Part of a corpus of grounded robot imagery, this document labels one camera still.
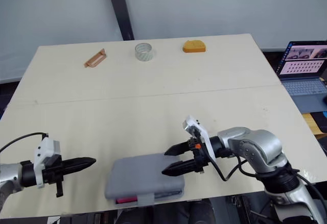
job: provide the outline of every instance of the yellow sponge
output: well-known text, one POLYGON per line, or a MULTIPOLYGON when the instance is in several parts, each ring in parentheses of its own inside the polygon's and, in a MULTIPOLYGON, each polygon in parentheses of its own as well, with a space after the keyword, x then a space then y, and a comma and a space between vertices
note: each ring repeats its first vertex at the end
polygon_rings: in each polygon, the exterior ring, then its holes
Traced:
POLYGON ((183 51, 187 53, 205 52, 205 44, 201 40, 189 40, 185 42, 183 51))

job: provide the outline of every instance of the gray box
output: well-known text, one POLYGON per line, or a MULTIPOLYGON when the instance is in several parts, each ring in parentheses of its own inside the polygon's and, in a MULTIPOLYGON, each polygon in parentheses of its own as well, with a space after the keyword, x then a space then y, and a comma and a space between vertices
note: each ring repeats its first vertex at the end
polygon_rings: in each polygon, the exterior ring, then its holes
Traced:
POLYGON ((179 157, 164 154, 116 160, 106 183, 106 199, 114 200, 117 206, 128 207, 154 205, 158 201, 180 198, 184 192, 184 177, 161 174, 162 170, 177 161, 179 157), (116 200, 122 198, 135 201, 118 204, 116 200))

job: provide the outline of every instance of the black cable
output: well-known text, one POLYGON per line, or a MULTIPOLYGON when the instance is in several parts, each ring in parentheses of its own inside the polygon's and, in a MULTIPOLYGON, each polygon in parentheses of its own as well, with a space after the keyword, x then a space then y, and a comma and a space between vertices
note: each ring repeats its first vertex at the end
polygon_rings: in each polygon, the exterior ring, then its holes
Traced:
POLYGON ((60 219, 61 219, 61 216, 51 224, 57 224, 60 219))
MULTIPOLYGON (((241 165, 245 164, 247 162, 247 160, 243 160, 241 162, 241 165)), ((236 165, 231 171, 230 173, 227 175, 226 179, 228 180, 232 174, 234 174, 234 172, 239 168, 239 165, 236 165)))
MULTIPOLYGON (((265 208, 269 205, 269 203, 270 203, 270 200, 268 200, 264 205, 263 205, 263 207, 261 208, 261 210, 259 211, 259 214, 261 214, 264 210, 265 210, 265 208)), ((258 218, 259 218, 259 216, 257 215, 256 216, 256 219, 254 220, 254 224, 256 224, 256 222, 258 221, 258 218)))
POLYGON ((15 142, 22 140, 26 137, 30 137, 30 136, 35 136, 35 135, 42 135, 42 138, 47 137, 48 134, 44 133, 44 132, 35 132, 35 133, 31 133, 31 134, 27 134, 21 137, 16 138, 15 140, 12 140, 11 142, 7 143, 6 145, 4 145, 1 149, 0 149, 0 153, 5 150, 7 147, 9 147, 11 144, 14 144, 15 142))
POLYGON ((323 196, 321 195, 321 193, 318 191, 318 189, 311 183, 309 182, 306 178, 304 178, 303 176, 301 176, 300 174, 296 173, 296 176, 299 177, 301 180, 305 181, 305 183, 307 183, 311 188, 312 190, 318 195, 321 203, 322 203, 322 206, 323 208, 325 209, 325 212, 327 214, 327 206, 326 206, 326 203, 323 199, 323 196))
POLYGON ((201 141, 200 138, 198 138, 198 141, 201 143, 201 147, 203 148, 203 152, 204 152, 205 156, 206 156, 207 159, 210 161, 210 163, 214 166, 214 168, 215 168, 215 170, 217 171, 217 173, 218 173, 218 175, 220 176, 220 178, 221 178, 223 181, 225 181, 225 182, 227 182, 227 181, 229 180, 229 178, 234 174, 234 172, 235 172, 237 169, 239 169, 239 168, 242 169, 242 167, 241 167, 242 164, 245 164, 245 163, 247 162, 247 160, 243 160, 243 161, 241 162, 241 159, 240 159, 239 164, 236 165, 236 166, 235 166, 235 167, 230 171, 230 173, 227 175, 227 177, 225 177, 225 176, 223 175, 223 173, 221 172, 220 168, 218 167, 218 165, 216 164, 216 162, 212 159, 212 157, 209 155, 208 151, 204 148, 204 145, 203 145, 203 143, 202 143, 202 141, 201 141))
POLYGON ((269 216, 266 216, 266 215, 262 215, 262 214, 256 213, 256 212, 253 211, 253 210, 251 210, 250 212, 251 212, 252 214, 256 215, 258 218, 261 217, 261 218, 265 218, 265 219, 267 219, 267 220, 271 220, 271 221, 273 221, 274 223, 281 223, 281 224, 282 224, 282 222, 281 222, 280 220, 276 220, 276 219, 271 218, 271 217, 269 217, 269 216))
POLYGON ((244 171, 244 170, 242 169, 241 159, 240 159, 239 156, 236 156, 236 157, 237 157, 237 161, 239 162, 238 167, 239 167, 240 172, 241 172, 242 174, 248 176, 248 177, 255 177, 255 174, 248 173, 248 172, 246 172, 246 171, 244 171))

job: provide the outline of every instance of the roll of tape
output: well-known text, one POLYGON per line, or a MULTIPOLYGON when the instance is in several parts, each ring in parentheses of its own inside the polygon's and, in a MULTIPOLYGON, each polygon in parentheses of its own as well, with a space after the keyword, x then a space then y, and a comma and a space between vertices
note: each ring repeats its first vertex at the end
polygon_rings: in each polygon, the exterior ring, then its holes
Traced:
POLYGON ((141 43, 135 46, 135 56, 140 61, 147 62, 153 57, 152 46, 148 43, 141 43))

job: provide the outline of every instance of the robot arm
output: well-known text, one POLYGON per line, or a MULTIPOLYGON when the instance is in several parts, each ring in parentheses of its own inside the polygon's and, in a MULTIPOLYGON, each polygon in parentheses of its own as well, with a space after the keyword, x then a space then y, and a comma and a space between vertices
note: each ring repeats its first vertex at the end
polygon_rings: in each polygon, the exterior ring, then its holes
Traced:
POLYGON ((188 117, 184 129, 193 138, 172 146, 166 155, 179 155, 191 150, 194 160, 180 161, 168 166, 162 173, 178 176, 187 172, 200 172, 218 157, 243 157, 255 171, 255 177, 265 186, 265 192, 273 201, 278 218, 284 221, 294 216, 305 216, 317 223, 324 223, 305 185, 296 176, 282 144, 272 133, 235 127, 221 131, 209 138, 199 121, 188 117))
POLYGON ((0 211, 9 195, 25 187, 42 188, 45 183, 56 183, 57 197, 63 196, 63 176, 88 168, 95 161, 88 157, 62 160, 59 141, 44 137, 35 150, 34 164, 29 160, 0 164, 0 211))

